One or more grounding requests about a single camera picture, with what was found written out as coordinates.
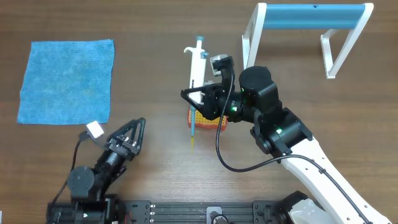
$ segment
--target black cable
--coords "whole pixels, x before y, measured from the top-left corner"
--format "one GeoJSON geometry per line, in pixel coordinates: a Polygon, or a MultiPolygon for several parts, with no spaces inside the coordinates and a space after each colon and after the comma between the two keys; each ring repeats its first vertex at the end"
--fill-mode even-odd
{"type": "Polygon", "coordinates": [[[244,168],[244,169],[236,169],[236,168],[230,167],[229,165],[227,165],[227,163],[225,163],[225,161],[223,160],[221,153],[220,153],[219,139],[220,139],[221,125],[223,122],[226,105],[228,104],[229,96],[231,95],[231,92],[232,92],[232,86],[234,85],[233,80],[234,80],[234,74],[231,73],[231,86],[229,87],[228,95],[226,97],[223,110],[221,111],[220,121],[218,122],[217,134],[216,134],[216,152],[217,152],[218,159],[220,160],[222,165],[225,168],[227,168],[233,172],[248,172],[248,171],[260,168],[262,166],[268,165],[272,162],[280,161],[281,159],[288,159],[288,158],[304,159],[304,160],[308,161],[309,163],[311,163],[312,165],[314,165],[317,169],[319,169],[319,173],[324,174],[325,176],[327,176],[329,178],[329,180],[337,187],[337,189],[341,192],[341,194],[343,194],[343,196],[347,199],[347,201],[351,204],[351,206],[355,209],[355,211],[365,221],[366,224],[373,224],[365,217],[365,215],[360,211],[360,209],[356,206],[356,204],[353,202],[353,200],[348,196],[348,194],[343,190],[343,188],[341,188],[341,186],[336,182],[336,180],[326,171],[326,169],[322,168],[319,164],[317,164],[315,161],[311,160],[308,157],[301,156],[301,155],[294,155],[294,154],[293,155],[284,155],[284,156],[281,156],[278,158],[269,159],[267,161],[261,162],[257,165],[254,165],[254,166],[251,166],[248,168],[244,168]]]}
{"type": "MultiPolygon", "coordinates": [[[[76,143],[75,152],[73,153],[73,160],[72,160],[72,166],[71,166],[71,168],[70,168],[70,171],[72,171],[72,170],[75,168],[77,150],[79,149],[79,146],[80,146],[81,141],[82,141],[82,139],[79,138],[79,140],[78,140],[77,143],[76,143]]],[[[48,221],[48,222],[50,222],[50,217],[49,217],[49,216],[50,216],[50,212],[51,212],[51,210],[53,209],[53,207],[54,207],[54,205],[55,205],[55,202],[57,202],[59,196],[62,194],[63,190],[64,190],[65,187],[67,186],[67,184],[68,184],[68,179],[65,181],[65,183],[63,183],[63,185],[62,185],[60,191],[58,192],[58,194],[57,194],[57,195],[54,197],[54,199],[52,200],[51,205],[50,205],[50,207],[49,207],[49,210],[47,211],[47,221],[48,221]]]]}

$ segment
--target wooden tabletop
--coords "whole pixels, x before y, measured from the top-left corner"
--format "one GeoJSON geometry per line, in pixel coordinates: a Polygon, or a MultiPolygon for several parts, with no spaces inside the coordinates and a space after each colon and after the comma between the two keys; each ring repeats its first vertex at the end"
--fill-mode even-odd
{"type": "MultiPolygon", "coordinates": [[[[306,3],[284,1],[284,3],[306,3]]],[[[317,1],[317,4],[329,2],[317,1]]],[[[252,202],[280,200],[303,184],[281,165],[232,173],[219,162],[215,131],[197,129],[190,152],[190,55],[205,36],[210,56],[243,63],[241,35],[257,1],[3,0],[0,2],[0,210],[3,223],[43,223],[47,203],[68,175],[83,125],[17,124],[19,91],[30,43],[113,39],[113,132],[133,118],[147,120],[145,140],[127,172],[111,186],[125,200],[252,202]]],[[[319,36],[324,30],[263,32],[256,65],[267,66],[280,100],[314,136],[348,182],[375,209],[398,222],[398,3],[374,1],[374,12],[335,80],[326,80],[319,36]]],[[[346,32],[331,41],[336,56],[346,32]]],[[[207,64],[206,79],[212,77],[207,64]]],[[[270,158],[256,146],[249,123],[229,123],[220,137],[224,159],[247,167],[270,158]]],[[[81,144],[77,166],[101,154],[81,144]]],[[[66,189],[60,201],[69,199],[66,189]]]]}

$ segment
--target blue bar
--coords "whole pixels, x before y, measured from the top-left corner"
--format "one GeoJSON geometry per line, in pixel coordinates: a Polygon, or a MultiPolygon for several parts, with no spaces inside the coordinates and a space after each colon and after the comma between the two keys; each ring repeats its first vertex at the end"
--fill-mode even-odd
{"type": "Polygon", "coordinates": [[[364,4],[267,4],[264,29],[354,29],[364,4]]]}

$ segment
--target yellow pipette tip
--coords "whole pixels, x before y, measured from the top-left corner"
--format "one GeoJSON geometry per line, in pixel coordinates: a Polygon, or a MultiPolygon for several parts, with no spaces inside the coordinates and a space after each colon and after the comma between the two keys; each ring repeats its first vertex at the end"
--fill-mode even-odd
{"type": "Polygon", "coordinates": [[[191,136],[191,153],[193,153],[193,136],[191,136]]]}

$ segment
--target folded cloth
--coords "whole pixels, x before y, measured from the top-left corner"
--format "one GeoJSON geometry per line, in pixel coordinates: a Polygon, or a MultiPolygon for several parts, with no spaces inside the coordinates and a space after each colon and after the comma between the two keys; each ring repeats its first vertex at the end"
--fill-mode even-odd
{"type": "Polygon", "coordinates": [[[107,123],[113,40],[32,42],[18,123],[107,123]]]}

